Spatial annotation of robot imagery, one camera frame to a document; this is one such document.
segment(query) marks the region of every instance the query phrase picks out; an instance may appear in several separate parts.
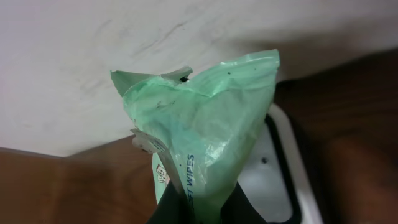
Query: green plastic bag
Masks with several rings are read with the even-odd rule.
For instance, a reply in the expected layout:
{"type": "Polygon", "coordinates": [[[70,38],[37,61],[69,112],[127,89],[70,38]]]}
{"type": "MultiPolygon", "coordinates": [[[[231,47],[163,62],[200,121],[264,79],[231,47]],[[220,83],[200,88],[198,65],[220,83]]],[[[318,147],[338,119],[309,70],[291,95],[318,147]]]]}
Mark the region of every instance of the green plastic bag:
{"type": "Polygon", "coordinates": [[[278,66],[278,51],[268,50],[222,62],[185,83],[180,78],[192,72],[188,67],[165,75],[111,73],[136,128],[170,151],[197,223],[221,221],[272,102],[278,66]]]}

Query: wipes package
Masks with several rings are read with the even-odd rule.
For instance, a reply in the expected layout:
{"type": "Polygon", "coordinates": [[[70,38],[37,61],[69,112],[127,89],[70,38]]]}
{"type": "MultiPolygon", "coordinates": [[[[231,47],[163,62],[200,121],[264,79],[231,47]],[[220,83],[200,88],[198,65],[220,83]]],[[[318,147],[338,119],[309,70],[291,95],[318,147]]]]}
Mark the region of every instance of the wipes package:
{"type": "MultiPolygon", "coordinates": [[[[155,139],[149,151],[170,153],[197,223],[221,222],[221,207],[272,102],[278,66],[278,51],[268,50],[222,62],[187,82],[180,79],[189,67],[164,75],[111,72],[136,129],[155,139]]],[[[159,201],[168,170],[156,154],[152,168],[159,201]]]]}

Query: wooden floor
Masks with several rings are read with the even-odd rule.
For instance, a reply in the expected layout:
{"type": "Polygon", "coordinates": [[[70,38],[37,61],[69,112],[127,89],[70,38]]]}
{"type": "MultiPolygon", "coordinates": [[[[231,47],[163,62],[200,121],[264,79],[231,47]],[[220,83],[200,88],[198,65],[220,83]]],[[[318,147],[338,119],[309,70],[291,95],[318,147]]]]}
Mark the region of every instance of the wooden floor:
{"type": "MultiPolygon", "coordinates": [[[[341,223],[397,223],[397,64],[392,51],[277,88],[341,223]]],[[[144,223],[155,209],[150,159],[131,138],[64,159],[2,149],[0,223],[144,223]]]]}

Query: white rounded edge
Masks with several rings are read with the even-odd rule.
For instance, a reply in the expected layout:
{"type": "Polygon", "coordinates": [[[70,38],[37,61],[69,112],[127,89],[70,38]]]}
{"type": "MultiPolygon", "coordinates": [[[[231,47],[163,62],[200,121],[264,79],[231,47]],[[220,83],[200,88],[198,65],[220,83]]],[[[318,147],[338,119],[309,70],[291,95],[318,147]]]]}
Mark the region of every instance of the white rounded edge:
{"type": "Polygon", "coordinates": [[[268,115],[275,122],[280,141],[293,178],[302,212],[303,224],[323,224],[317,201],[312,192],[289,118],[276,104],[271,104],[268,115]]]}

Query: wall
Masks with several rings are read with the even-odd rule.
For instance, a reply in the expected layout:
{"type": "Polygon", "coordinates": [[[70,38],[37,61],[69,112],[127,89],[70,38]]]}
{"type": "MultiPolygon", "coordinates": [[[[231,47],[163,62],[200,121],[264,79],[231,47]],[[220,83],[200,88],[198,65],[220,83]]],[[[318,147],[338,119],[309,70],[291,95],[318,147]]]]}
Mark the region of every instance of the wall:
{"type": "Polygon", "coordinates": [[[0,3],[0,146],[68,156],[130,135],[109,70],[195,73],[278,48],[279,80],[398,45],[394,0],[0,3]]]}

